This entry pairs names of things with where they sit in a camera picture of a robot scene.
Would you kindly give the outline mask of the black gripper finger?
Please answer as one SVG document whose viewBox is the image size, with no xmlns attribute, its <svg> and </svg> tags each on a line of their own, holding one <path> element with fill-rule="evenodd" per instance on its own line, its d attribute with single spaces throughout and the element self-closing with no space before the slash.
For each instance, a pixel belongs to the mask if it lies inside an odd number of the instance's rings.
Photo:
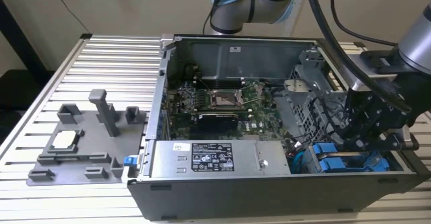
<svg viewBox="0 0 431 224">
<path fill-rule="evenodd" d="M 388 130 L 377 139 L 379 150 L 404 150 L 404 136 L 401 130 Z"/>
<path fill-rule="evenodd" d="M 365 151 L 367 149 L 367 136 L 360 134 L 339 134 L 341 144 L 347 150 Z"/>
</svg>

